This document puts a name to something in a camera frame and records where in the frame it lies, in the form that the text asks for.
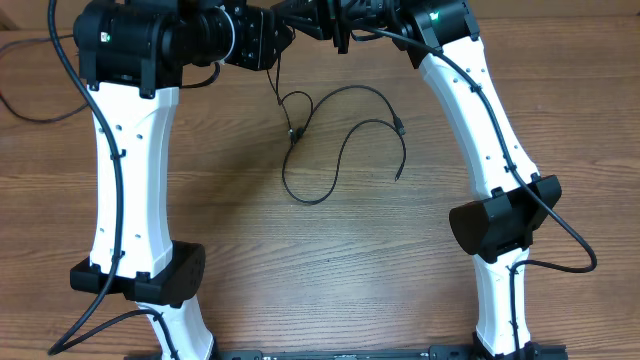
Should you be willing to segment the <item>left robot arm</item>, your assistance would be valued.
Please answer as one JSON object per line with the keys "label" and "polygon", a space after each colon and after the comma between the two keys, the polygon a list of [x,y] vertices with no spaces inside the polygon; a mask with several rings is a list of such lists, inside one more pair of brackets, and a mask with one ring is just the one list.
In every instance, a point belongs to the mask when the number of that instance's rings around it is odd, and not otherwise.
{"label": "left robot arm", "polygon": [[212,359],[196,297],[205,251],[170,237],[168,153],[187,65],[271,68],[292,42],[272,10],[243,1],[93,1],[73,35],[95,104],[97,225],[71,286],[122,294],[153,326],[165,359]]}

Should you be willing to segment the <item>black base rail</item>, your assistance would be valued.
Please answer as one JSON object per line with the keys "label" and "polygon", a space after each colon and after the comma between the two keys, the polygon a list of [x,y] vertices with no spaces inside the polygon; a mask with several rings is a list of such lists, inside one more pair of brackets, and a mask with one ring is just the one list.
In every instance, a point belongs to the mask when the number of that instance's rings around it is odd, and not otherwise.
{"label": "black base rail", "polygon": [[[564,346],[540,346],[521,350],[520,359],[567,360]],[[387,349],[378,351],[343,352],[280,352],[262,353],[258,350],[220,351],[214,350],[209,359],[220,360],[471,360],[489,359],[480,355],[472,345],[432,345],[429,349]]]}

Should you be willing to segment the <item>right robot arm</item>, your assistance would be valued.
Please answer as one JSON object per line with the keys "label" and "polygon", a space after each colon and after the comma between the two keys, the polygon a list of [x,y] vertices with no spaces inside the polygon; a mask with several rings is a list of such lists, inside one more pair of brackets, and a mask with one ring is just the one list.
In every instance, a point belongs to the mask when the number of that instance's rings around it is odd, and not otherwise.
{"label": "right robot arm", "polygon": [[495,91],[479,25],[466,1],[282,1],[285,24],[346,52],[355,30],[388,37],[438,98],[468,169],[473,201],[449,223],[471,256],[478,297],[473,359],[564,359],[532,341],[525,270],[537,230],[561,196],[522,149]]}

